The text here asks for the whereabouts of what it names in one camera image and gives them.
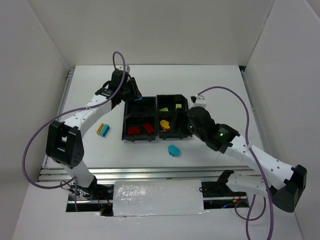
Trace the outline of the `yellow rounded lego brick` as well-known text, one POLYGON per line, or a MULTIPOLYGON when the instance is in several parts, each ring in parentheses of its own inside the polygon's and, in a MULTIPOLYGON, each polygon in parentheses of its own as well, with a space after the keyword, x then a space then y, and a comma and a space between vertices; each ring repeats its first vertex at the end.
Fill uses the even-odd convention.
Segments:
POLYGON ((170 123, 167 120, 162 119, 160 120, 159 124, 160 124, 160 130, 162 132, 168 132, 171 130, 170 123))

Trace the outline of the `teal rounded lego brick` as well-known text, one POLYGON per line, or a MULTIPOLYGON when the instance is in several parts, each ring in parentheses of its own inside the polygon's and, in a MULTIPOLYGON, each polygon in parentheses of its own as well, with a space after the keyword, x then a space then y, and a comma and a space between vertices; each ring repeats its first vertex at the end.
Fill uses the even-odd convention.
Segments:
POLYGON ((175 145, 169 145, 168 148, 167 148, 167 151, 168 151, 168 154, 172 157, 179 157, 180 154, 181 154, 181 150, 176 147, 175 145))

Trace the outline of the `yellow striped lego piece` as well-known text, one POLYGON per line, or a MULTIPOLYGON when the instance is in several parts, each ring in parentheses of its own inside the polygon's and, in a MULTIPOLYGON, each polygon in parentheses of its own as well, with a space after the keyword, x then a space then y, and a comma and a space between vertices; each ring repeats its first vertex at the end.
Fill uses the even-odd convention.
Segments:
POLYGON ((98 136, 100 135, 100 133, 101 133, 102 129, 104 128, 104 126, 105 126, 105 124, 102 123, 102 124, 99 126, 99 128, 97 129, 96 133, 97 133, 98 136))

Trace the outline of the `lime green lego plate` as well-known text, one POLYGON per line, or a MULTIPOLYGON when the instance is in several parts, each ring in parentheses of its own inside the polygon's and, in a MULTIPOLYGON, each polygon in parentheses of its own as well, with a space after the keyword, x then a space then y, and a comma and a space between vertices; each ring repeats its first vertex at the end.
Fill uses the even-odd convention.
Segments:
POLYGON ((177 104, 175 105, 175 109, 177 110, 177 109, 180 109, 180 108, 182 108, 182 104, 177 103, 177 104))

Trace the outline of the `red flower lego brick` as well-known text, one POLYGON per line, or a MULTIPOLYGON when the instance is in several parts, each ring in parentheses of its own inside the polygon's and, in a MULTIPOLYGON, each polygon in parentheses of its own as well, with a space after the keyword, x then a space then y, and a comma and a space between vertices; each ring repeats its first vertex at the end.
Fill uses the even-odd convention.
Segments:
POLYGON ((141 134, 141 128, 138 126, 128 127, 127 128, 127 134, 128 135, 140 135, 141 134))

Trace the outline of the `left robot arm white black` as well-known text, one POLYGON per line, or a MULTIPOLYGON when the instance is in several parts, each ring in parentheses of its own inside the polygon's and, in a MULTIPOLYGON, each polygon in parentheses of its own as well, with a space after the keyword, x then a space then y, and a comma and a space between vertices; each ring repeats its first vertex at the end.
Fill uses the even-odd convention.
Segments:
POLYGON ((130 70, 115 69, 111 80, 95 92, 84 109, 64 121, 55 120, 49 125, 46 155, 61 165, 71 178, 77 180, 77 187, 89 199, 97 198, 103 187, 97 183, 97 178, 83 160, 84 135, 121 102, 133 102, 141 96, 136 80, 130 76, 130 70))

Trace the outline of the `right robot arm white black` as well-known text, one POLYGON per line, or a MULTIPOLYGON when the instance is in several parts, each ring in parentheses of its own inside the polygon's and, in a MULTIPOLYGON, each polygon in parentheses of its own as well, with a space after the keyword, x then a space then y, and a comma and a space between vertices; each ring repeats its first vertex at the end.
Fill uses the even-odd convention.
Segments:
POLYGON ((261 177, 225 170, 218 178, 233 192, 246 192, 269 199, 276 207, 292 213, 306 188, 307 169, 284 163, 249 143, 227 124, 215 123, 201 106, 178 108, 170 127, 182 134, 192 134, 211 150, 232 157, 261 177))

